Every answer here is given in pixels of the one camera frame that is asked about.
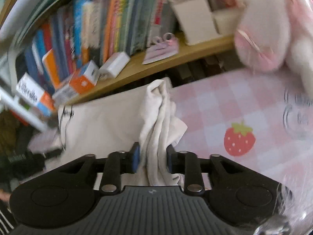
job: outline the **plush toy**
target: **plush toy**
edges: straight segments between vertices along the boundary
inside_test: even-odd
[[[313,0],[250,0],[235,46],[242,63],[256,71],[286,62],[313,98]]]

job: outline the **orange and white box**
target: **orange and white box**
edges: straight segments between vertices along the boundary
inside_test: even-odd
[[[29,105],[39,109],[44,116],[49,117],[55,111],[51,96],[27,73],[16,85],[16,91]]]
[[[99,68],[90,61],[62,82],[62,87],[52,96],[55,105],[59,106],[68,100],[88,92],[98,82]]]

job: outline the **gingham pattern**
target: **gingham pattern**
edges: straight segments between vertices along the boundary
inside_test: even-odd
[[[300,78],[287,69],[220,74],[174,88],[172,99],[177,117],[188,126],[177,151],[201,158],[220,154],[278,181],[289,173],[302,175],[313,160],[313,101],[305,98]],[[245,155],[233,157],[225,150],[224,136],[233,122],[242,120],[253,128],[256,143]]]

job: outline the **beige cloth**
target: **beige cloth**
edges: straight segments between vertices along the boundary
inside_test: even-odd
[[[136,174],[122,175],[122,185],[177,185],[180,177],[166,167],[166,147],[176,145],[187,126],[175,117],[168,79],[98,99],[67,106],[73,117],[63,116],[61,138],[66,151],[55,168],[88,153],[104,158],[114,151],[129,151],[135,141],[141,146]],[[63,107],[59,109],[61,120]]]

